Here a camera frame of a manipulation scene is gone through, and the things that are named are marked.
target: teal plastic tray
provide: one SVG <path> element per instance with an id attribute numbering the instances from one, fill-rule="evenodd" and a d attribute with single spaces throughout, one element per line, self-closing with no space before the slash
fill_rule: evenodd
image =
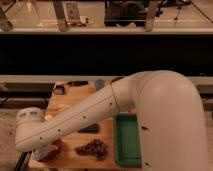
<path id="1" fill-rule="evenodd" d="M 122 114 L 113 118 L 115 161 L 119 165 L 141 167 L 141 154 L 136 115 Z"/>

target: wooden surface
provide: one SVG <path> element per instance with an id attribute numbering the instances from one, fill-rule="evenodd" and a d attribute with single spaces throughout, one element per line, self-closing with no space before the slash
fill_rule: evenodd
<path id="1" fill-rule="evenodd" d="M 45 115 L 55 116 L 60 111 L 73 106 L 82 99 L 95 92 L 94 84 L 89 83 L 87 86 L 68 87 L 66 86 L 65 95 L 52 94 Z M 114 141 L 112 118 L 99 122 L 100 131 L 97 134 L 73 133 L 62 139 L 63 146 L 57 158 L 47 163 L 41 163 L 33 160 L 29 161 L 29 168 L 78 168 L 78 169 L 121 169 L 114 161 Z M 108 154 L 103 161 L 98 161 L 94 156 L 79 156 L 74 148 L 84 145 L 89 141 L 98 138 L 103 140 L 107 145 Z"/>

